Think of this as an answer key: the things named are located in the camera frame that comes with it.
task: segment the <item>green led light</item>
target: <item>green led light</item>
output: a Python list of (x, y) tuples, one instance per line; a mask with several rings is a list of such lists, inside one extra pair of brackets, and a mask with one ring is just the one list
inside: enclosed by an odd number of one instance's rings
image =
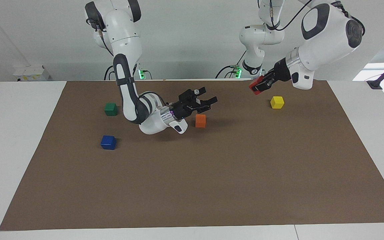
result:
[(139, 69), (139, 76), (141, 80), (146, 79), (145, 73), (143, 73), (143, 71), (140, 69)]
[(239, 69), (236, 71), (235, 78), (241, 78), (241, 73), (242, 73), (242, 69), (239, 68)]

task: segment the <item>blue cube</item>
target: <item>blue cube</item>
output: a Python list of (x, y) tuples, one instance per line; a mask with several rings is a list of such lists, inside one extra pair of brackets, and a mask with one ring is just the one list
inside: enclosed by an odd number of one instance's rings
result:
[(100, 143), (103, 149), (115, 150), (116, 139), (113, 136), (103, 136), (102, 142)]

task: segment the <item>orange cube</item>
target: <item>orange cube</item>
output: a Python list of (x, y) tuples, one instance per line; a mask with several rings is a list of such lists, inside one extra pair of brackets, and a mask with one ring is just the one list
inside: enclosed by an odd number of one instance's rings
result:
[(206, 117), (204, 114), (197, 114), (195, 116), (195, 128), (203, 129), (205, 128)]

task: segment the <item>wall socket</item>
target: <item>wall socket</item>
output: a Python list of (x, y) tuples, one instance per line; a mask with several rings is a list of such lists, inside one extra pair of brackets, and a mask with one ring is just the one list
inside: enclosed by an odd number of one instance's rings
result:
[(50, 74), (43, 65), (31, 65), (29, 67), (15, 67), (16, 81), (48, 81)]

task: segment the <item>wooden block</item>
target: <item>wooden block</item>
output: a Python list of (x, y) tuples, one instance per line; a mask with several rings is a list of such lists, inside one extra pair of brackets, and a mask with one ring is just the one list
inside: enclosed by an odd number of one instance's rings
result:
[(195, 128), (203, 129), (206, 123), (207, 121), (204, 114), (197, 114), (195, 116)]
[(109, 102), (105, 105), (105, 113), (107, 116), (116, 116), (118, 114), (118, 108), (113, 102)]
[(284, 106), (284, 99), (282, 97), (273, 97), (271, 100), (271, 106), (273, 109), (282, 109)]
[(100, 145), (103, 149), (106, 150), (115, 150), (116, 146), (116, 138), (113, 136), (103, 136), (102, 141), (100, 142)]

